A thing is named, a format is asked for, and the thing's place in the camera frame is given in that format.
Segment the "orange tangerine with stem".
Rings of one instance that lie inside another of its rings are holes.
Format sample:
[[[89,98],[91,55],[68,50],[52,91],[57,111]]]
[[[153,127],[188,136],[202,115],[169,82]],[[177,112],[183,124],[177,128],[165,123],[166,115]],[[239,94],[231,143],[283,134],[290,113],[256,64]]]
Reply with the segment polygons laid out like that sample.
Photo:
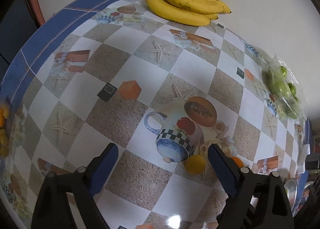
[[[245,166],[244,163],[243,163],[243,161],[242,161],[240,158],[238,158],[238,157],[236,157],[236,156],[232,156],[231,159],[236,163],[236,165],[237,165],[239,168],[242,168],[242,167]]]

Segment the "brown longan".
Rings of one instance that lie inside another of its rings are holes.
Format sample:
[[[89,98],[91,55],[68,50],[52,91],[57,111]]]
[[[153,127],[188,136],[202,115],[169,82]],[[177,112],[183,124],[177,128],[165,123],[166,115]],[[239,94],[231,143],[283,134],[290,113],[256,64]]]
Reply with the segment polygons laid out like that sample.
[[[184,167],[190,175],[200,175],[204,172],[207,161],[201,155],[193,155],[184,161]]]

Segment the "silver metal plate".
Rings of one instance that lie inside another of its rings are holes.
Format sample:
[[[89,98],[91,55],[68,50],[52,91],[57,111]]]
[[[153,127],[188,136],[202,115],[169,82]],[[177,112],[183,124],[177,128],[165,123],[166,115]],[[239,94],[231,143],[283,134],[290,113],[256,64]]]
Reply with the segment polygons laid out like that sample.
[[[285,191],[287,193],[287,198],[289,199],[289,203],[291,206],[294,205],[296,200],[297,187],[297,180],[295,178],[287,180],[287,182],[284,185]]]

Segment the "black charger on white base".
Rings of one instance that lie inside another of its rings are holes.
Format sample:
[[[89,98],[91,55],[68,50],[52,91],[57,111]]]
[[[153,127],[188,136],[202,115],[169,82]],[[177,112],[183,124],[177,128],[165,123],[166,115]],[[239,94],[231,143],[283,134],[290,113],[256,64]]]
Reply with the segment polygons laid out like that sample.
[[[311,153],[310,144],[304,144],[297,163],[297,174],[319,170],[319,152]]]

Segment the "patterned tablecloth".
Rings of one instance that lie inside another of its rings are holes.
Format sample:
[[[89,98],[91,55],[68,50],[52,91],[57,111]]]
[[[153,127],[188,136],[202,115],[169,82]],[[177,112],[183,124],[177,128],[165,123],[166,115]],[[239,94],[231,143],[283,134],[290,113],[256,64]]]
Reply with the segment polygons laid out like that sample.
[[[45,174],[86,166],[110,143],[119,155],[94,197],[111,228],[200,228],[226,193],[212,167],[192,175],[183,152],[162,145],[166,123],[194,132],[191,163],[216,143],[256,173],[275,157],[297,177],[307,129],[285,119],[264,83],[266,55],[217,23],[189,27],[144,0],[77,0],[19,49],[1,83],[7,139],[1,189],[31,226]]]

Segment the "yellow banana bunch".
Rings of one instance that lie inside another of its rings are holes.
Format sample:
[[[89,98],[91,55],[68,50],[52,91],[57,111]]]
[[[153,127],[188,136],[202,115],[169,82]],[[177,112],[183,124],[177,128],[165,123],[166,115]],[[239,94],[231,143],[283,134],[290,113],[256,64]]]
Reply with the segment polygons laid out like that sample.
[[[145,0],[157,16],[180,24],[200,27],[217,20],[231,9],[221,0]]]

